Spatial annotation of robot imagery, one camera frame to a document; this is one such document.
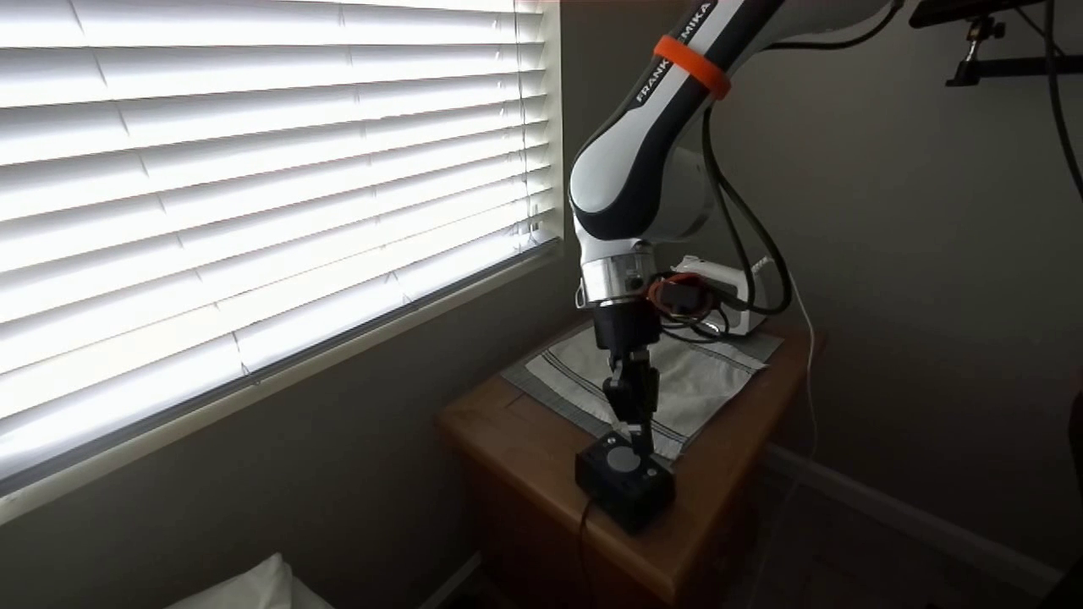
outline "black object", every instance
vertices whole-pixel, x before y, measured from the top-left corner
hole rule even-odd
[[[890,28],[890,20],[903,11],[903,0],[890,0],[887,2],[887,13],[862,32],[855,38],[843,38],[843,40],[778,40],[778,44],[767,44],[767,50],[845,50],[845,47],[859,47],[875,38],[881,38],[881,30]]]
[[[969,30],[969,53],[959,62],[954,79],[949,81],[949,88],[960,88],[960,85],[977,85],[981,81],[981,64],[977,64],[977,50],[990,38],[1007,38],[1007,23],[993,20],[990,13],[972,20]]]
[[[631,535],[678,497],[675,473],[615,433],[576,454],[576,483]]]
[[[1075,143],[1070,136],[1070,125],[1066,125],[1066,116],[1064,116],[1064,99],[1061,99],[1061,57],[1064,57],[1064,50],[1057,44],[1057,0],[1046,0],[1046,28],[1040,28],[1040,30],[1046,32],[1046,79],[1049,79],[1049,106],[1054,106],[1057,140],[1061,140],[1061,150],[1064,150],[1064,162],[1070,164],[1070,177],[1074,177],[1075,193],[1083,198],[1083,170],[1079,170]]]
[[[652,345],[665,331],[658,310],[646,302],[622,302],[608,308],[594,308],[597,345],[622,355]]]
[[[675,275],[651,283],[651,302],[668,319],[705,319],[718,308],[722,299],[702,277]]]
[[[981,13],[1013,11],[1040,0],[920,0],[912,28],[931,28],[949,20],[976,20]]]
[[[1057,64],[1061,73],[1083,73],[1083,57],[1079,53],[1057,57],[1054,64]],[[972,88],[981,79],[1034,79],[1034,73],[1046,73],[1046,70],[1049,70],[1049,62],[1043,62],[1043,57],[960,62],[949,85],[950,88]]]
[[[646,459],[652,454],[651,418],[658,409],[658,384],[659,376],[646,358],[622,358],[615,373],[603,382],[615,418],[641,425],[634,446]]]

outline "white cloth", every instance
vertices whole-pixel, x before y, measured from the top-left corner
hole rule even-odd
[[[765,358],[778,349],[778,339],[752,339],[747,345],[715,340],[715,345],[688,345],[675,339],[659,339],[651,345],[651,361],[659,368],[659,400],[652,417],[652,450],[668,459],[678,459],[684,444],[731,400],[746,389],[746,382],[765,368]],[[524,373],[538,380],[549,396],[543,400],[556,411],[568,418],[581,418],[581,411],[597,424],[612,425],[615,417],[606,401],[603,380],[608,376],[608,355],[597,349],[594,329],[576,331],[535,358],[529,358]]]

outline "black cable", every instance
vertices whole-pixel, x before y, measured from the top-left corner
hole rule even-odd
[[[776,242],[772,231],[754,216],[754,209],[746,203],[746,196],[731,185],[731,179],[726,179],[722,164],[718,164],[718,155],[715,155],[715,140],[710,140],[710,116],[715,116],[715,106],[705,109],[705,164],[715,179],[715,185],[722,193],[727,193],[727,198],[746,214],[746,220],[752,223],[752,231],[759,232],[759,241],[767,247],[767,256],[776,260],[776,270],[778,270],[778,282],[781,282],[781,299],[778,304],[759,304],[752,302],[752,283],[754,283],[754,275],[752,275],[752,262],[747,262],[747,255],[743,255],[743,232],[735,232],[739,241],[739,255],[743,255],[743,270],[746,270],[746,282],[747,282],[747,302],[735,302],[735,308],[746,308],[746,310],[759,310],[759,313],[781,313],[791,302],[791,282],[790,282],[790,262],[785,262],[785,255],[781,247]]]
[[[705,121],[702,121],[702,146],[705,146],[705,155],[709,155],[709,170],[718,170],[715,140],[710,140],[710,117],[715,117],[715,110],[710,110],[710,106],[709,106],[709,109],[705,109]],[[735,241],[735,247],[739,247],[743,270],[746,270],[746,277],[752,277],[747,247],[746,247],[746,241],[743,241],[743,231],[739,231],[739,223],[735,223],[735,214],[731,214],[731,206],[727,206],[727,198],[726,198],[715,171],[710,171],[710,189],[715,189],[715,203],[718,203],[718,209],[722,209],[722,220],[726,220],[726,227],[727,227],[727,232],[731,232],[731,241]]]
[[[665,336],[671,336],[675,340],[684,340],[684,345],[715,345],[718,339],[695,339],[695,336],[678,336],[675,329],[665,329]]]
[[[731,313],[726,313],[726,308],[715,308],[718,310],[718,319],[722,319],[722,331],[715,331],[710,326],[705,326],[705,319],[699,319],[699,320],[692,320],[688,329],[692,331],[699,331],[702,339],[709,339],[709,340],[726,340],[726,339],[735,339],[735,331],[731,331]]]
[[[1061,99],[1057,0],[1046,0],[1046,70],[1049,70],[1049,106],[1054,106],[1061,150],[1064,150],[1064,158],[1070,162],[1070,177],[1074,177],[1074,181],[1079,189],[1079,198],[1083,198],[1083,171],[1079,171],[1079,158],[1075,158],[1075,146],[1074,146],[1070,125],[1064,117],[1064,99]]]
[[[884,20],[859,32],[859,38],[850,38],[850,40],[781,40],[781,44],[767,44],[767,50],[845,50],[845,47],[859,47],[868,40],[875,40],[881,30],[890,28],[890,20],[903,11],[903,0],[893,0],[884,13]]]
[[[1030,30],[1035,30],[1043,40],[1049,38],[1046,28],[1040,28],[1035,15],[1030,15],[1020,2],[1016,13],[1021,15],[1021,23],[1030,23]]]

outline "white blinds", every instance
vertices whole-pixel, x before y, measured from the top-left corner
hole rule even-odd
[[[538,247],[553,0],[0,0],[0,478]]]

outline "wire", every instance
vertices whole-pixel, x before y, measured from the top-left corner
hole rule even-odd
[[[759,232],[759,241],[767,247],[767,256],[776,260],[776,270],[778,270],[778,282],[781,282],[781,299],[778,304],[759,304],[754,302],[754,275],[752,275],[752,262],[747,262],[747,250],[746,250],[746,241],[739,232],[739,227],[727,220],[727,231],[735,238],[735,247],[739,247],[739,256],[743,256],[743,270],[746,270],[746,282],[747,282],[747,302],[739,302],[739,299],[727,299],[731,308],[746,308],[746,310],[759,310],[759,313],[778,313],[790,308],[791,302],[791,283],[790,283],[790,262],[785,262],[785,255],[781,247],[776,242],[772,231],[754,216],[754,209],[746,203],[746,196],[731,185],[731,179],[722,171],[718,164],[718,155],[715,155],[715,140],[710,140],[710,116],[715,116],[715,106],[705,109],[705,164],[709,164],[709,177],[710,181],[718,185],[718,193],[727,193],[727,196],[718,196],[718,206],[726,209],[727,216],[727,198],[743,209],[743,216],[752,223],[752,231]]]
[[[1074,146],[1074,136],[1070,136],[1070,125],[1064,117],[1064,99],[1061,99],[1061,53],[1057,53],[1057,0],[1046,0],[1046,70],[1049,70],[1049,106],[1054,106],[1054,121],[1057,121],[1057,136],[1061,136],[1061,150],[1064,150],[1064,158],[1070,164],[1070,177],[1079,189],[1079,198],[1083,198],[1083,170],[1079,170],[1079,158],[1075,158],[1075,146]]]
[[[590,556],[586,556],[586,520],[594,509],[597,509],[597,502],[586,502],[579,513],[579,571],[581,571],[586,605],[597,605],[597,586],[590,577]]]
[[[819,353],[819,336],[816,336],[816,320],[811,320],[811,310],[810,310],[810,304],[807,304],[803,283],[798,283],[797,277],[790,277],[790,282],[791,282],[791,288],[797,288],[797,302],[798,302],[798,310],[803,310],[803,320],[807,320],[807,331],[810,331],[810,353],[807,353],[810,464],[819,464],[824,433],[819,433],[816,382],[811,382],[816,353]],[[781,505],[778,505],[778,513],[776,513],[776,526],[767,532],[765,556],[754,560],[746,609],[754,609],[763,577],[765,577],[765,571],[767,571],[767,564],[772,564],[772,550],[776,550],[776,546],[778,546],[778,520],[785,520],[785,509],[791,506],[791,502],[798,497],[798,489],[803,489],[803,481],[791,478],[790,488],[785,488],[785,495],[781,495]]]
[[[875,40],[881,30],[890,28],[890,20],[903,11],[903,0],[893,0],[884,13],[881,23],[875,23],[875,30],[850,38],[850,40],[781,40],[781,44],[767,44],[765,50],[845,50],[845,47],[859,47],[868,40]]]
[[[1021,15],[1021,23],[1030,23],[1043,40],[1049,38],[1046,28],[1040,28],[1035,15],[1030,15],[1020,2],[1016,13]]]
[[[684,345],[715,345],[715,339],[678,336],[675,329],[665,329],[665,336],[671,336],[675,340],[684,340]]]
[[[731,313],[726,313],[726,308],[715,308],[718,310],[718,319],[722,319],[722,331],[718,329],[710,329],[710,326],[705,326],[705,319],[699,319],[695,326],[688,326],[692,331],[699,331],[702,339],[709,339],[709,340],[726,340],[726,339],[735,339],[735,331],[731,331]]]

